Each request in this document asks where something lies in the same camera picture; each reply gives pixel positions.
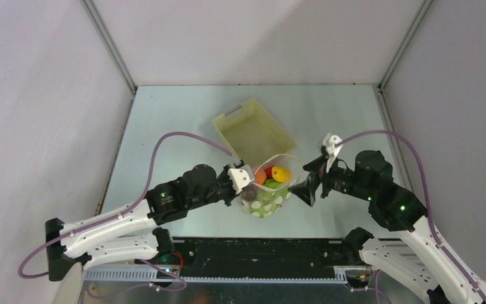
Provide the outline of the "yellow banana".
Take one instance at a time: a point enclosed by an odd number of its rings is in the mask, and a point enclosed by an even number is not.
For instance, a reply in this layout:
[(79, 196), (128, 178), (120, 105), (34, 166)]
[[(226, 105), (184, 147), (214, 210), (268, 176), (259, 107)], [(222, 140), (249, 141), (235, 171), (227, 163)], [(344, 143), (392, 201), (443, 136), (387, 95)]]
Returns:
[(291, 172), (289, 169), (281, 166), (273, 166), (271, 168), (271, 178), (281, 184), (290, 181)]

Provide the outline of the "green leaf vegetable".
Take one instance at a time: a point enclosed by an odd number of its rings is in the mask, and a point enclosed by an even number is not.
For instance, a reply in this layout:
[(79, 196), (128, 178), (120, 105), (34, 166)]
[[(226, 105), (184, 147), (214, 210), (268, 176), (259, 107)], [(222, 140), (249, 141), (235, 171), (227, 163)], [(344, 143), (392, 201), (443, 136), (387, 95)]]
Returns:
[(278, 182), (274, 179), (268, 179), (265, 184), (264, 184), (264, 187), (267, 188), (267, 189), (271, 189), (271, 190), (276, 190), (276, 189), (280, 189), (282, 187), (282, 183), (281, 182)]

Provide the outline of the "clear dotted zip bag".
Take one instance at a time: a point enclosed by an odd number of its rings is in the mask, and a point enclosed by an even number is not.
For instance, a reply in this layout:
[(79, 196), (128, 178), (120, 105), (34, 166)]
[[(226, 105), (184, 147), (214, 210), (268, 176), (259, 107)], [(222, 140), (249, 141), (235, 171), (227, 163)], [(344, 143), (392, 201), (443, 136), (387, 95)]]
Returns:
[(240, 196), (242, 212), (261, 219), (277, 212), (290, 199), (289, 187), (306, 178), (302, 165), (296, 156), (279, 154), (254, 168), (255, 181)]

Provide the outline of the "orange peach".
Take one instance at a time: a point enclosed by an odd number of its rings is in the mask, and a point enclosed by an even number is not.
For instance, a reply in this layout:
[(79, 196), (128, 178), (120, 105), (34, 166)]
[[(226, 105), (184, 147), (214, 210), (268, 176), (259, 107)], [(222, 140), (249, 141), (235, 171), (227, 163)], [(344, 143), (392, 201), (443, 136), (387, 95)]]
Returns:
[(262, 186), (265, 185), (265, 182), (267, 181), (268, 177), (266, 172), (263, 169), (258, 169), (254, 175), (255, 175), (255, 183)]

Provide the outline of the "green cabbage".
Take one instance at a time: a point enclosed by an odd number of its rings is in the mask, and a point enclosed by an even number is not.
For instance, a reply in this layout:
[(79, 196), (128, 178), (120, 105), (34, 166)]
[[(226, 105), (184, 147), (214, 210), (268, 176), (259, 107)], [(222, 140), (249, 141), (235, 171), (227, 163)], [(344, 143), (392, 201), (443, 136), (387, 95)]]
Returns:
[(270, 217), (288, 202), (290, 196), (289, 192), (264, 192), (259, 194), (252, 203), (248, 202), (247, 207), (254, 217)]

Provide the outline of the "red bell pepper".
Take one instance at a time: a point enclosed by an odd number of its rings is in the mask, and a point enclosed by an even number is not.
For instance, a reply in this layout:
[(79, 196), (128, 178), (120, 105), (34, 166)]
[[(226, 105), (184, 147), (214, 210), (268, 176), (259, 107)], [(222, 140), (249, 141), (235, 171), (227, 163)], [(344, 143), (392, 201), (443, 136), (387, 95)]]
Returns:
[(267, 179), (272, 179), (273, 178), (273, 166), (265, 168), (264, 172), (266, 174)]

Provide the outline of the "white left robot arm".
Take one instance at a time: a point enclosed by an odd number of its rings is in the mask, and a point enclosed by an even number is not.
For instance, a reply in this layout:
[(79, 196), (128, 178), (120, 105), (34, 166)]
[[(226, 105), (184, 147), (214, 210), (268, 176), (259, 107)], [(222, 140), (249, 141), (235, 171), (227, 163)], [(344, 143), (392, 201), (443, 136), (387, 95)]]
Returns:
[(166, 223), (183, 219), (188, 212), (223, 201), (230, 206), (254, 181), (248, 165), (223, 168), (217, 174), (200, 164), (175, 180), (158, 184), (139, 200), (87, 220), (64, 223), (58, 218), (45, 223), (49, 280), (65, 278), (79, 263), (84, 270), (125, 260), (168, 263), (175, 255)]

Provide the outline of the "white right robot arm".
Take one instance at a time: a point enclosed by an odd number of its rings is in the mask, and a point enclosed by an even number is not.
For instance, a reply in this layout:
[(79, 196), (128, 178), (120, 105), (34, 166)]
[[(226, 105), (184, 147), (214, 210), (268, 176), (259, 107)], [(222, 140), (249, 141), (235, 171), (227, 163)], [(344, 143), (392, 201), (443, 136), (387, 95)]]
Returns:
[(372, 219), (402, 240), (421, 263), (409, 261), (361, 227), (342, 240), (346, 262), (377, 267), (424, 303), (486, 303), (486, 281), (444, 241), (437, 241), (440, 232), (430, 226), (428, 210), (410, 190), (394, 182), (393, 167), (381, 152), (358, 153), (354, 169), (339, 163), (320, 156), (305, 164), (306, 180), (289, 191), (309, 206), (314, 205), (319, 186), (322, 198), (337, 191), (367, 201)]

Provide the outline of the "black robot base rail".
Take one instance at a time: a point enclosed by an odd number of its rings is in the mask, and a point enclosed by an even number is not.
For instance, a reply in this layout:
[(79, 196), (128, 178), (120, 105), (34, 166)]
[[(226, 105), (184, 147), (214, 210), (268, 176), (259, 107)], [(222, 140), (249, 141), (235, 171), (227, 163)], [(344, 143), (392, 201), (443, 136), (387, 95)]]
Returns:
[(205, 279), (333, 279), (339, 267), (368, 270), (341, 239), (174, 237), (173, 249), (149, 262)]

